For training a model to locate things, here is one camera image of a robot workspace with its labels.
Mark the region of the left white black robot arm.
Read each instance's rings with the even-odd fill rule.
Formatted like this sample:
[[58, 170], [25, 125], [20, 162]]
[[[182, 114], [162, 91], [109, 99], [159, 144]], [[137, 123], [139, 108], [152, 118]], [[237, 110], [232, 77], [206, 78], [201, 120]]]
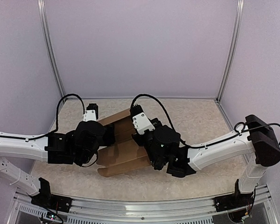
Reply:
[[115, 142], [114, 126], [102, 125], [97, 121], [81, 121], [75, 130], [66, 134], [50, 132], [45, 135], [8, 136], [0, 133], [0, 178], [37, 197], [45, 207], [56, 203], [50, 192], [50, 184], [43, 178], [34, 178], [7, 160], [8, 157], [26, 158], [48, 164], [76, 164], [90, 166], [93, 156], [100, 147]]

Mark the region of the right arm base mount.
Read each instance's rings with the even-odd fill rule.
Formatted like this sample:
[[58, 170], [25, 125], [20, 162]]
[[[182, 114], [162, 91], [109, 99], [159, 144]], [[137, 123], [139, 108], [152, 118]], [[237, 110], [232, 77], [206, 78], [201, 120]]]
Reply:
[[247, 206], [253, 202], [253, 193], [250, 194], [228, 194], [214, 198], [216, 212], [232, 210]]

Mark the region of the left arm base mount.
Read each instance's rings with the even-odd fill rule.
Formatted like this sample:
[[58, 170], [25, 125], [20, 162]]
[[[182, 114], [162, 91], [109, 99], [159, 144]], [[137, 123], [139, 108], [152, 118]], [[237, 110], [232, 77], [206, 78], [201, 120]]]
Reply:
[[31, 203], [45, 209], [69, 213], [73, 199], [70, 197], [52, 194], [49, 198], [38, 194], [30, 196]]

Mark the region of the small circuit board with led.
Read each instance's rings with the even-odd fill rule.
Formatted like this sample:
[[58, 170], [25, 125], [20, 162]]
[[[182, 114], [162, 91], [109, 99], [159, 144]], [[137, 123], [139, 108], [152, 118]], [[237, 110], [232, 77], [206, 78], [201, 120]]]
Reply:
[[48, 220], [54, 221], [54, 220], [57, 219], [57, 216], [54, 215], [54, 214], [51, 213], [51, 212], [47, 212], [46, 215], [45, 215], [45, 218], [48, 219]]

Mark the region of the right aluminium corner post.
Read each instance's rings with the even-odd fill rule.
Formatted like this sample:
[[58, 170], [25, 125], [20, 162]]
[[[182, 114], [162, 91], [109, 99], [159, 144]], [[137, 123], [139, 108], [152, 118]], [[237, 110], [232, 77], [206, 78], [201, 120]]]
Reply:
[[234, 56], [236, 53], [238, 36], [240, 33], [241, 21], [242, 21], [243, 10], [244, 10], [244, 3], [245, 3], [244, 0], [237, 1], [237, 8], [236, 8], [235, 20], [234, 20], [234, 25], [233, 25], [233, 30], [232, 30], [231, 43], [230, 43], [230, 47], [229, 47], [229, 51], [228, 51], [228, 55], [227, 55], [226, 64], [224, 67], [223, 77], [222, 77], [219, 91], [218, 91], [218, 94], [216, 97], [216, 101], [218, 104], [220, 104], [223, 99], [223, 95], [224, 95], [224, 91], [227, 86], [233, 59], [234, 59]]

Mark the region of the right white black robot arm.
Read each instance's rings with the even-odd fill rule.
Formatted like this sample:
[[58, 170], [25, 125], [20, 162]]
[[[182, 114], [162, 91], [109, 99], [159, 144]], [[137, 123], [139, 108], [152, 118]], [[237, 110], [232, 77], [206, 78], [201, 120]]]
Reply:
[[273, 124], [267, 124], [255, 115], [235, 125], [233, 131], [212, 141], [180, 146], [181, 135], [173, 128], [150, 120], [141, 112], [132, 116], [136, 131], [132, 135], [137, 145], [144, 147], [151, 166], [183, 178], [195, 174], [214, 163], [239, 155], [251, 154], [242, 176], [235, 184], [235, 193], [229, 197], [233, 207], [239, 207], [251, 194], [268, 167], [280, 162], [280, 141], [276, 139]]

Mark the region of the left aluminium corner post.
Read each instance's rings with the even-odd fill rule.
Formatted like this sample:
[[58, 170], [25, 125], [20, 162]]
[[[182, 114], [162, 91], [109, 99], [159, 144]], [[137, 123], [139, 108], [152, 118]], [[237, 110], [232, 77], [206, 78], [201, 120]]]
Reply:
[[46, 50], [48, 53], [50, 66], [51, 66], [52, 72], [53, 72], [53, 77], [55, 79], [60, 97], [64, 97], [65, 90], [64, 90], [64, 86], [63, 86], [63, 83], [62, 83], [62, 80], [61, 80], [61, 77], [59, 74], [59, 70], [57, 67], [56, 57], [55, 57], [55, 53], [53, 50], [53, 44], [52, 44], [51, 37], [50, 37], [50, 30], [49, 30], [49, 23], [48, 23], [48, 18], [47, 18], [47, 14], [46, 14], [45, 1], [38, 0], [37, 5], [38, 5], [38, 10], [39, 10], [40, 22], [41, 22], [41, 26], [42, 26]]

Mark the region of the aluminium corner post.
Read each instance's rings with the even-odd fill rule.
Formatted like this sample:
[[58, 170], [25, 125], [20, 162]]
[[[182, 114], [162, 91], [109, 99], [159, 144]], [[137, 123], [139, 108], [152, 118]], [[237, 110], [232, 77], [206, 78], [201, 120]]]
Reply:
[[64, 86], [63, 86], [63, 83], [62, 83], [62, 80], [61, 80], [61, 77], [59, 74], [59, 70], [57, 67], [56, 57], [55, 57], [55, 53], [53, 50], [53, 44], [52, 44], [51, 37], [50, 37], [50, 30], [49, 30], [49, 23], [48, 23], [48, 18], [47, 18], [47, 14], [46, 14], [45, 1], [38, 0], [37, 5], [38, 5], [38, 10], [39, 10], [40, 22], [41, 22], [41, 26], [42, 26], [46, 50], [48, 53], [50, 66], [51, 66], [52, 72], [53, 72], [53, 77], [55, 79], [60, 97], [64, 97], [65, 90], [64, 90]]
[[236, 53], [238, 36], [240, 33], [241, 21], [242, 21], [243, 10], [244, 10], [244, 3], [245, 3], [244, 0], [237, 1], [237, 8], [236, 8], [235, 20], [234, 20], [234, 25], [233, 25], [233, 30], [232, 30], [231, 43], [230, 43], [230, 47], [229, 47], [229, 51], [228, 51], [228, 55], [227, 55], [226, 64], [224, 67], [223, 77], [222, 77], [219, 91], [218, 91], [218, 94], [216, 97], [216, 101], [218, 104], [220, 104], [223, 99], [223, 95], [224, 95], [224, 91], [227, 86], [233, 59], [234, 59], [234, 56]]

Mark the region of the brown cardboard box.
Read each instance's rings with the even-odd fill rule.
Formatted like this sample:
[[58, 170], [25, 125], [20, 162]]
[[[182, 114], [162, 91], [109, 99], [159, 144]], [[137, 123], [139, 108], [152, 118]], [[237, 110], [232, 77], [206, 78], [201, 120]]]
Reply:
[[129, 109], [123, 110], [98, 121], [102, 125], [114, 125], [115, 143], [98, 151], [98, 173], [111, 177], [151, 165], [144, 147], [132, 139], [135, 133]]

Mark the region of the front aluminium frame rail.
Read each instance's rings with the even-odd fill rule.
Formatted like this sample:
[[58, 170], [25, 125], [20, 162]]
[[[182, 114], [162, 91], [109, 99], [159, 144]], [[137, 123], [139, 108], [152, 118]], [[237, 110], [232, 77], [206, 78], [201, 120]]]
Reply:
[[172, 201], [114, 201], [73, 197], [68, 212], [58, 212], [66, 224], [232, 224], [231, 216], [248, 212], [243, 224], [278, 224], [266, 185], [256, 188], [254, 205], [217, 211], [213, 196]]

